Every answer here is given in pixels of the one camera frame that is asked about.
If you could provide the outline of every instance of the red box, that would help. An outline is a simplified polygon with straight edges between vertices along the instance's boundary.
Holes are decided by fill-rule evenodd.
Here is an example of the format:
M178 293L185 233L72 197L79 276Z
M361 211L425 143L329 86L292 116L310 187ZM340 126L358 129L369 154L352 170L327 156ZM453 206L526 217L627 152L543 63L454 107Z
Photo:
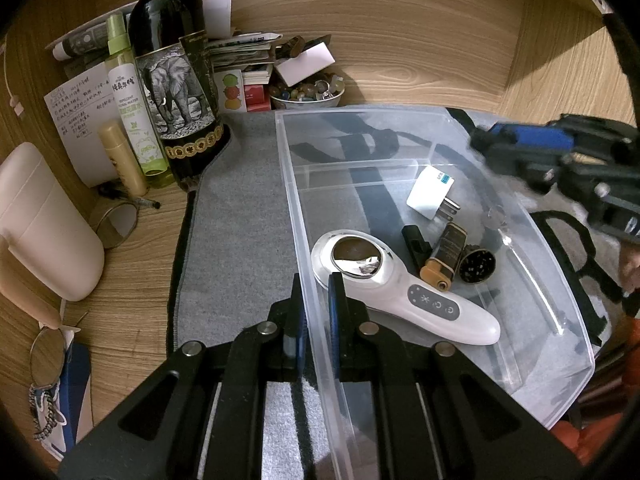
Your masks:
M260 105L264 102L263 85L244 85L244 98L248 105Z
M257 105L247 105L247 112L267 112L271 110L271 99L269 94L266 95L263 102L258 103Z

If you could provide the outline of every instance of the wine bottle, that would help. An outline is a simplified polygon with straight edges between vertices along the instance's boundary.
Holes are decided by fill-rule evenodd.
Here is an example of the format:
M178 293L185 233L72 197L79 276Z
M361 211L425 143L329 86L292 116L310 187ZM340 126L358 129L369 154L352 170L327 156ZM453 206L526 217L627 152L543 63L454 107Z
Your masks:
M139 0L129 19L149 113L185 190L229 141L204 58L204 28L202 0Z

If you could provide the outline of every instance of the clear plastic storage box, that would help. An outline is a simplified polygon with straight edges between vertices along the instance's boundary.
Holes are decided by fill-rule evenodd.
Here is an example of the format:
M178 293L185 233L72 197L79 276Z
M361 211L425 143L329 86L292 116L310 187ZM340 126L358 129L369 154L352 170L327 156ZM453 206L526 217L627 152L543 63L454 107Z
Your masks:
M355 108L277 112L280 162L324 420L340 478L376 478L370 386L340 384L332 370L327 294L310 249L337 229L380 238L410 264L401 229L417 224L432 245L446 220L429 221L406 205L420 172L432 165L454 179L448 198L467 243L494 251L497 269L479 285L454 281L452 292L494 314L492 346L457 344L473 362L546 427L555 424L594 371L582 318L544 238L510 188L482 166L466 131L444 108ZM488 219L502 218L495 225ZM370 311L407 341L443 338Z

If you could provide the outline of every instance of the metal screw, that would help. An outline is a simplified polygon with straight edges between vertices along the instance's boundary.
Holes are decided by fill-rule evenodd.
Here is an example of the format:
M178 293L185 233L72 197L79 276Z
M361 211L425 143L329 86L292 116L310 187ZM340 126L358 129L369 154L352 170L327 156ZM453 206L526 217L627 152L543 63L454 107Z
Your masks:
M198 355L201 350L202 343L199 343L197 341L187 341L184 345L182 345L182 353L188 357Z
M263 321L258 325L258 332L262 335L271 335L278 329L278 326L273 321Z
M380 327L373 321L365 321L360 324L358 330L360 330L362 335L376 335L379 332Z
M593 188L593 192L600 198L604 198L611 192L611 186L606 182L601 182Z
M451 357L456 353L456 347L446 341L436 343L435 350L437 354L442 357Z

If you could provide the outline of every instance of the white facial massager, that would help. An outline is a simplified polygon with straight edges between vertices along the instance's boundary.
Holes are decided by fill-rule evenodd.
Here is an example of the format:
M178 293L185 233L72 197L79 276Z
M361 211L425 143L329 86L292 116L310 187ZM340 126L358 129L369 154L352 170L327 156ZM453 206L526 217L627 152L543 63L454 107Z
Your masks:
M316 279L328 287L329 275L341 272L347 296L446 339L492 345L500 324L475 303L442 292L410 274L393 251L360 231L331 231L311 251Z

